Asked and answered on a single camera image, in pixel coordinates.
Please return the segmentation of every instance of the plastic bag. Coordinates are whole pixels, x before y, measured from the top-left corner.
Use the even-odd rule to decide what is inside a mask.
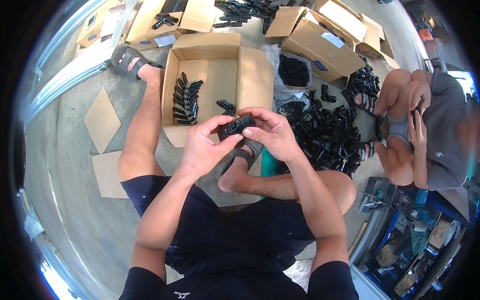
[[[307,109],[310,105],[310,100],[306,97],[305,91],[287,88],[283,85],[283,80],[280,78],[280,74],[278,74],[278,66],[280,65],[280,48],[278,45],[263,45],[261,50],[265,52],[265,56],[268,62],[272,64],[275,74],[272,111],[276,111],[280,106],[293,101],[305,103],[303,110]]]
[[[303,90],[308,90],[310,88],[310,86],[312,85],[312,64],[308,61],[308,59],[305,59],[305,58],[303,58],[301,56],[298,56],[298,55],[295,55],[295,54],[286,53],[286,52],[280,52],[280,54],[285,55],[288,58],[295,58],[296,60],[300,60],[301,62],[303,62],[307,66],[308,82],[307,82],[306,86],[302,86],[302,89]]]

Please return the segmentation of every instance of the man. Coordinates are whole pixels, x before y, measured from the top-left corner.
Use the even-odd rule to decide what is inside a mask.
[[[394,184],[413,182],[432,191],[458,188],[467,178],[469,157],[479,159],[478,110],[473,101],[465,102],[462,87],[446,73],[393,70],[377,103],[359,94],[355,104],[375,116],[386,112],[387,146],[366,143],[363,153],[377,153]]]
[[[115,65],[147,87],[118,161],[120,181],[141,216],[120,299],[358,299],[342,217],[356,196],[352,180],[336,171],[314,171],[286,118],[263,108],[240,110],[240,115],[250,113],[258,127],[218,145],[208,135],[233,117],[215,116],[190,127],[181,163],[166,177],[154,157],[164,69],[132,49],[123,52],[112,56],[123,57]],[[266,198],[227,216],[194,182],[244,136],[263,143],[291,174],[250,177],[245,159],[236,157],[222,176],[223,188],[257,191]],[[282,270],[314,240],[307,295]],[[185,277],[166,285],[165,263]]]

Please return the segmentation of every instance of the metal rail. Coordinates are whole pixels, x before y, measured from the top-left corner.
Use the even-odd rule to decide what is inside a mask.
[[[139,0],[130,0],[120,18],[112,38],[94,46],[90,46],[79,57],[72,60],[60,70],[36,95],[27,109],[25,122],[30,123],[39,112],[52,103],[60,95],[80,82],[107,69],[113,50],[117,46],[130,14]]]
[[[36,62],[34,71],[37,76],[38,80],[42,77],[42,69],[45,66],[45,63],[50,58],[55,50],[57,50],[58,46],[68,38],[73,31],[75,31],[80,25],[82,25],[85,19],[93,14],[93,12],[98,9],[102,4],[107,2],[108,0],[90,0],[89,2],[85,3],[79,10],[77,10],[66,22],[65,24],[60,27],[57,33],[53,36],[52,40],[48,43],[48,45],[43,50],[40,58]]]

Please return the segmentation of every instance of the black sandal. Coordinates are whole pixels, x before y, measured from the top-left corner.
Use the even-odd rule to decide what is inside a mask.
[[[132,70],[128,72],[128,65],[132,62],[132,60],[136,57],[139,57],[140,59],[133,65]],[[140,77],[137,76],[138,70],[148,63],[152,67],[155,68],[162,68],[163,66],[145,58],[140,52],[138,52],[137,49],[135,49],[133,46],[128,45],[128,44],[120,44],[118,45],[115,50],[113,50],[112,53],[112,58],[110,59],[112,65],[117,68],[119,71],[132,75],[134,78],[137,80],[140,80]]]
[[[373,146],[373,140],[369,140],[364,143],[359,143],[359,148],[361,151],[360,161],[364,161],[375,154],[375,147]]]
[[[256,141],[245,141],[245,145],[247,145],[251,150],[252,150],[252,155],[248,153],[247,151],[243,149],[235,149],[233,152],[233,158],[232,160],[223,168],[222,175],[230,168],[230,166],[233,164],[233,160],[237,157],[243,157],[247,160],[248,162],[248,168],[247,171],[250,170],[252,167],[253,163],[257,160],[257,158],[260,156],[260,153],[262,153],[262,149],[264,146]]]
[[[348,101],[348,104],[350,105],[350,107],[352,105],[366,111],[367,113],[369,113],[370,115],[376,117],[374,114],[373,114],[373,111],[375,110],[375,99],[373,99],[372,97],[368,96],[366,93],[362,93],[361,94],[362,97],[361,97],[361,103],[360,104],[357,104],[355,103],[355,97],[357,95],[355,95],[355,97],[353,97],[353,99],[348,99],[347,98],[347,101]]]

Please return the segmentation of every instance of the knee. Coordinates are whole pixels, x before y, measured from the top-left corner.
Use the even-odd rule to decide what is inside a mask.
[[[406,186],[413,182],[413,162],[404,162],[387,174],[388,179],[395,185]]]
[[[405,69],[395,69],[385,77],[383,85],[405,86],[412,82],[412,73]]]
[[[317,171],[317,174],[337,200],[342,214],[347,212],[357,197],[357,188],[352,178],[343,172],[333,170]]]

